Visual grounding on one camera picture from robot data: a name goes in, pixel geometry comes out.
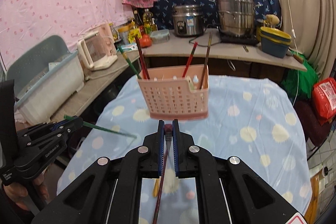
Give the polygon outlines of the left hand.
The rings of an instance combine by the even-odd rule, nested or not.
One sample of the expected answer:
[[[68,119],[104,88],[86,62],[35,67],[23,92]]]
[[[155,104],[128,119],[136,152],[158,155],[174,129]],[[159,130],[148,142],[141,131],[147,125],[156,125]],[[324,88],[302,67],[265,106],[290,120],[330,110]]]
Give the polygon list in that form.
[[[39,196],[42,197],[43,200],[49,201],[50,195],[45,184],[44,174],[41,173],[34,181],[33,184],[35,189],[39,192]],[[27,189],[17,182],[13,182],[8,186],[4,186],[5,194],[11,199],[16,205],[18,205],[21,209],[25,211],[30,211],[24,202],[24,198],[29,195]]]

